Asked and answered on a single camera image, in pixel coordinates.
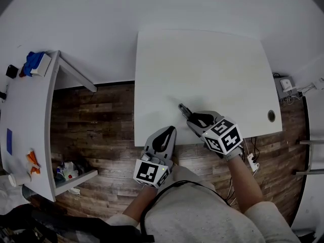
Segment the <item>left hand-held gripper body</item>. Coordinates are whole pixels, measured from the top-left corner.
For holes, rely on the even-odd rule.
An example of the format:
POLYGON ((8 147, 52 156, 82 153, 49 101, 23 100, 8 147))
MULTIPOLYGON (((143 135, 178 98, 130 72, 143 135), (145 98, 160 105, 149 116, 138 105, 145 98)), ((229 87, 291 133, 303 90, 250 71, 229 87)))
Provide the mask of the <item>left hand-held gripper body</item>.
POLYGON ((171 173, 173 162, 170 159, 151 156, 143 151, 136 160, 133 179, 141 185, 160 188, 171 173))

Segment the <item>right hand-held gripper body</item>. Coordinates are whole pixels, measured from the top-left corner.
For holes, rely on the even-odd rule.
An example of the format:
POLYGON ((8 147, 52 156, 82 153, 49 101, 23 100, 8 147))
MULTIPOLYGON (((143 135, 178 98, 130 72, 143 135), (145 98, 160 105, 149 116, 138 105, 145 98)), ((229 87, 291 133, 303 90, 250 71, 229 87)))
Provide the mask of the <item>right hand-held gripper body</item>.
POLYGON ((230 160, 236 156, 242 157, 243 150, 240 146, 243 141, 238 124, 229 117, 222 117, 206 132, 202 134, 202 140, 209 150, 219 156, 230 160))

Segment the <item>grey utility knife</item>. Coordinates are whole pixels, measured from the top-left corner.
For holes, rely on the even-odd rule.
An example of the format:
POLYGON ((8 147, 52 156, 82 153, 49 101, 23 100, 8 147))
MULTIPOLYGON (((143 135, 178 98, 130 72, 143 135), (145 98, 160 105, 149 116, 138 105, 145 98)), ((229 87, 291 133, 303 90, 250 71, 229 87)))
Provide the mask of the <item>grey utility knife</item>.
POLYGON ((190 117, 192 116, 192 112, 185 106, 185 105, 183 105, 182 103, 180 103, 179 105, 178 105, 178 108, 179 108, 179 110, 181 111, 181 113, 183 114, 183 116, 187 119, 187 120, 189 120, 190 119, 190 117))

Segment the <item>person's left forearm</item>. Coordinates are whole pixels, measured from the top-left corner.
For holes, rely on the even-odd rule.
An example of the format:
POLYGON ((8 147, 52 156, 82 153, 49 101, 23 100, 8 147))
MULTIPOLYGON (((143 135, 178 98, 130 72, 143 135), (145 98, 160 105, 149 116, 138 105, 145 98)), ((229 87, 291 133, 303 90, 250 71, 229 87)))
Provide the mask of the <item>person's left forearm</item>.
POLYGON ((144 186, 123 214, 139 222, 143 211, 156 197, 157 191, 156 188, 144 186))

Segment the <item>person's right forearm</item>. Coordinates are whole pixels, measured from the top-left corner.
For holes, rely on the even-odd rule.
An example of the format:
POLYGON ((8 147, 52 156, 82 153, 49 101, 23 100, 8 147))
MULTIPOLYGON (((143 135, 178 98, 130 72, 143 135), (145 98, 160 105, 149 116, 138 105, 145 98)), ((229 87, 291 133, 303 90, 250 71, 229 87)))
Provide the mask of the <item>person's right forearm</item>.
POLYGON ((262 191, 243 160, 235 156, 227 162, 227 165, 240 211, 245 213, 252 206, 263 202, 262 191))

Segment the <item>white power strip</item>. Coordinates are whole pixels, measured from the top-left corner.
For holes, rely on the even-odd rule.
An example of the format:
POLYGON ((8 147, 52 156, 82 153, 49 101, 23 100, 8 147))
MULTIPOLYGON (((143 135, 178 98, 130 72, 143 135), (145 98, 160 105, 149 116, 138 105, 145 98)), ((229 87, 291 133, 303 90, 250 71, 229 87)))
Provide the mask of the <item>white power strip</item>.
POLYGON ((250 153, 247 156, 247 160, 249 162, 252 172, 253 173, 257 172, 259 169, 259 163, 257 163, 257 161, 255 160, 254 155, 252 153, 250 153))

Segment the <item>person's grey clothing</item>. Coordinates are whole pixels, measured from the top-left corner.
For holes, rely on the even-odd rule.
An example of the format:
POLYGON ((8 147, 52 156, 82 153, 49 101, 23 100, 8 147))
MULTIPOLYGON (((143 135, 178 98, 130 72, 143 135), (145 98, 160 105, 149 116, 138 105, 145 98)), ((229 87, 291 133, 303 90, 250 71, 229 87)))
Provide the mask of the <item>person's grey clothing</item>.
POLYGON ((173 168, 139 222, 123 213, 107 222, 135 228, 143 222, 156 243, 299 243, 274 203, 264 200, 242 213, 182 166, 173 168))

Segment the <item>white side table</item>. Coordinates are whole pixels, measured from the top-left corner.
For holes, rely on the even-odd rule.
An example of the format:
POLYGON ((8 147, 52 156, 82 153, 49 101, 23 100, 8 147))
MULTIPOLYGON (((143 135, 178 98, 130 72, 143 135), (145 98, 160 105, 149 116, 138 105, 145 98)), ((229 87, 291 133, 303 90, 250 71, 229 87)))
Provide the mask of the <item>white side table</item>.
MULTIPOLYGON (((324 141, 324 90, 307 94, 311 140, 324 141)), ((324 174, 304 176, 301 203, 292 224, 295 232, 315 233, 315 241, 324 236, 324 174)))

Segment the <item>orange and white tool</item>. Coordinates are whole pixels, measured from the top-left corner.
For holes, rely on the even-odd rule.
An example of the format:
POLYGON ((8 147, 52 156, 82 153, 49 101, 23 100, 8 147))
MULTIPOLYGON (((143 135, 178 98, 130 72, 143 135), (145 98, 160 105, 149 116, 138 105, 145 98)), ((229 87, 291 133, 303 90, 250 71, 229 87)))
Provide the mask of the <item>orange and white tool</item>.
POLYGON ((28 161, 28 170, 30 174, 32 175, 33 173, 40 174, 40 166, 37 162, 34 150, 32 148, 29 149, 29 152, 26 155, 26 159, 28 161))

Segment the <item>grey rolled cloth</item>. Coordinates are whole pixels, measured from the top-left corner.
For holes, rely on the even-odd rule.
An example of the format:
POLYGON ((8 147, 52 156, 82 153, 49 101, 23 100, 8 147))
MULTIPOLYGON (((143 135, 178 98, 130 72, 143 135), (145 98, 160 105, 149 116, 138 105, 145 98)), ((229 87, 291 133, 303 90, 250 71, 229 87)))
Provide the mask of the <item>grey rolled cloth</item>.
POLYGON ((34 192, 33 190, 29 189, 28 187, 26 187, 25 185, 22 186, 22 195, 23 197, 27 200, 27 201, 30 201, 31 198, 34 196, 34 195, 37 195, 36 192, 34 192))

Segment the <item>long white desk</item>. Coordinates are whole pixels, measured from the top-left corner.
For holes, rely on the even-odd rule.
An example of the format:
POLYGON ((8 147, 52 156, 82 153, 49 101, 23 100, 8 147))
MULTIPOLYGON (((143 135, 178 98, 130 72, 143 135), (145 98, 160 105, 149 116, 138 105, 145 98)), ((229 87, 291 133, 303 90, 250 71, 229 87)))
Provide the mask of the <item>long white desk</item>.
POLYGON ((1 106, 0 145, 3 168, 9 174, 30 174, 26 155, 30 148, 34 150, 40 174, 30 174, 31 182, 25 186, 44 198, 55 201, 56 196, 98 174, 97 170, 91 170, 62 184, 55 184, 50 124, 57 74, 59 70, 63 70, 91 92, 97 92, 97 87, 63 60, 60 51, 51 52, 49 56, 52 60, 44 77, 17 77, 9 82, 7 98, 1 106), (7 152, 7 129, 12 131, 12 155, 7 152))

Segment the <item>white rectangular box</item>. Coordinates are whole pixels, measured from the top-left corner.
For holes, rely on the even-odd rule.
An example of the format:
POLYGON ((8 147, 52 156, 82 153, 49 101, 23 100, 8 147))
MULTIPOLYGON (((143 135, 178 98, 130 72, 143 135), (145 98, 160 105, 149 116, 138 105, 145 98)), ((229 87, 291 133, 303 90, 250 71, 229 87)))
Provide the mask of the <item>white rectangular box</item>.
POLYGON ((46 72, 48 70, 48 67, 51 63, 52 58, 48 56, 47 54, 44 54, 42 59, 40 60, 40 63, 36 69, 32 69, 30 74, 31 76, 40 76, 44 77, 46 75, 46 72))

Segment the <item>white crumpled cloth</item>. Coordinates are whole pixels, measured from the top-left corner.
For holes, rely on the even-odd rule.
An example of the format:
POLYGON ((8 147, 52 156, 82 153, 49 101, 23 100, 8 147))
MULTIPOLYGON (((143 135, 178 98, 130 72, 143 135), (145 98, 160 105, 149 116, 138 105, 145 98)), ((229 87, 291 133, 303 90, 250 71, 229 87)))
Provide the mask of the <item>white crumpled cloth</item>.
POLYGON ((9 213, 15 207, 28 204, 23 196, 22 186, 14 187, 8 180, 0 181, 0 215, 9 213))

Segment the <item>blue cloth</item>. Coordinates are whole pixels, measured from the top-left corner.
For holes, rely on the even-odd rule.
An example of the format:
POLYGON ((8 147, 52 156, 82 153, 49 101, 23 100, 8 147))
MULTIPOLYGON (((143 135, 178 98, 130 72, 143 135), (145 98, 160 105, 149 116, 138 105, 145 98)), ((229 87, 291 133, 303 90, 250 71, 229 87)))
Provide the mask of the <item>blue cloth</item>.
POLYGON ((32 76, 31 71, 37 69, 45 52, 29 52, 26 57, 26 62, 24 64, 24 74, 26 76, 32 76))

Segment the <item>small black box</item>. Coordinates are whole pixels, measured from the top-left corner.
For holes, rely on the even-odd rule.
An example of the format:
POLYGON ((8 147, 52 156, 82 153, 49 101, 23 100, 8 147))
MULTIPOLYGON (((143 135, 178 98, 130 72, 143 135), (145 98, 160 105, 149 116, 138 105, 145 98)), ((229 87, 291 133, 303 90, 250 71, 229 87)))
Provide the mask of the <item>small black box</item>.
POLYGON ((13 65, 9 65, 6 71, 6 76, 11 78, 11 79, 15 79, 18 73, 18 68, 13 66, 13 65))

